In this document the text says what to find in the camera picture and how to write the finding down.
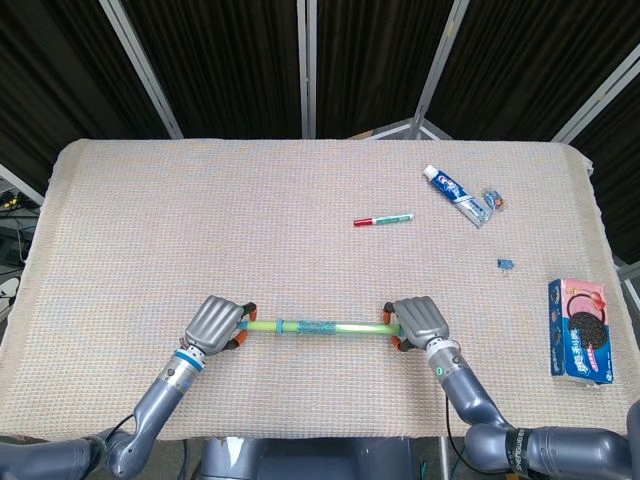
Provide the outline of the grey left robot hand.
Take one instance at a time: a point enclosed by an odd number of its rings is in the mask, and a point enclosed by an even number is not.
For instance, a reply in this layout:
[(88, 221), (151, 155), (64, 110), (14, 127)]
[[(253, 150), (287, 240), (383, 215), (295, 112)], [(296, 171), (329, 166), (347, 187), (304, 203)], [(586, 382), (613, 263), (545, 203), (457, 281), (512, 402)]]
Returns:
[(244, 320), (254, 321), (257, 307), (253, 302), (238, 305), (230, 300), (209, 296), (187, 326), (182, 344), (195, 347), (205, 356), (240, 347), (248, 332), (240, 329)]

